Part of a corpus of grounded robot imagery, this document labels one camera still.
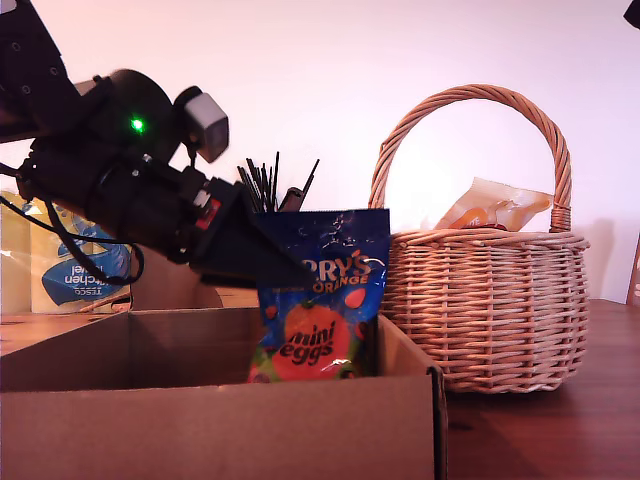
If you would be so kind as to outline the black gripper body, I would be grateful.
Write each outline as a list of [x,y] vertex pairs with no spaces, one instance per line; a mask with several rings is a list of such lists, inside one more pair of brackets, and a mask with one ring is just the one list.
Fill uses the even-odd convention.
[[203,261],[236,212],[238,184],[155,160],[111,167],[88,197],[88,218],[104,231],[178,264]]

